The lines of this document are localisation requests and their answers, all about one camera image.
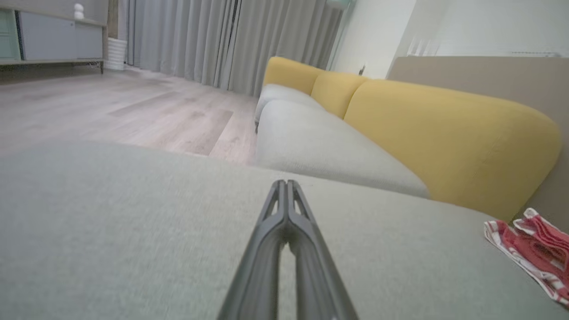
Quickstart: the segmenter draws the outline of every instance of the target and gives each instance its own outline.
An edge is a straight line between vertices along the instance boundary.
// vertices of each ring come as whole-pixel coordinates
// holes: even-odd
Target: gray sofa seat
[[[261,112],[267,105],[267,103],[274,100],[286,100],[291,102],[297,102],[305,106],[309,106],[316,109],[324,109],[322,106],[316,102],[311,96],[304,92],[300,92],[296,89],[285,87],[278,84],[268,84],[263,87],[261,91],[261,96],[259,96],[259,102],[257,103],[257,109],[255,110],[255,123],[259,123],[261,118]]]
[[[430,198],[411,170],[342,119],[290,101],[262,112],[255,165]]]

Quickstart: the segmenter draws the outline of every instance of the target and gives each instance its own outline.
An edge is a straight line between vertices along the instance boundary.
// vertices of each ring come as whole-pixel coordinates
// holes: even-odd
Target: white decorative object
[[[84,19],[85,15],[83,14],[84,10],[83,5],[81,5],[80,3],[75,3],[74,8],[75,8],[75,15],[74,15],[75,19],[77,20]]]
[[[109,38],[109,58],[105,61],[105,69],[125,69],[126,41]]]

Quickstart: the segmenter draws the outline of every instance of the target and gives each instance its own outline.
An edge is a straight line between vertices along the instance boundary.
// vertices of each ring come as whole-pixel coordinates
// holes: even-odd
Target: gray wall
[[[508,99],[553,119],[563,135],[563,150],[526,206],[569,232],[569,59],[402,57],[387,78]]]
[[[83,5],[86,19],[106,24],[108,0],[0,0],[0,6],[13,6],[33,13],[52,14],[69,19],[73,19],[75,3]]]

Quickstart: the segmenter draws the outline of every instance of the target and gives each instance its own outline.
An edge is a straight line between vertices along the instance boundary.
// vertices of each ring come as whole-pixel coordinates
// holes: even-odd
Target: beige partition panel
[[[569,59],[402,57],[387,78],[513,100],[553,119],[563,134],[563,150],[527,206],[569,232]]]

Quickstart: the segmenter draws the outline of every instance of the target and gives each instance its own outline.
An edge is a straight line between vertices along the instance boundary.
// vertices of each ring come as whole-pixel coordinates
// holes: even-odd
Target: cabinet door
[[[20,12],[26,60],[77,59],[75,21]]]
[[[20,60],[14,11],[0,9],[0,60]]]
[[[88,24],[75,23],[77,38],[77,58],[103,58],[103,28]]]

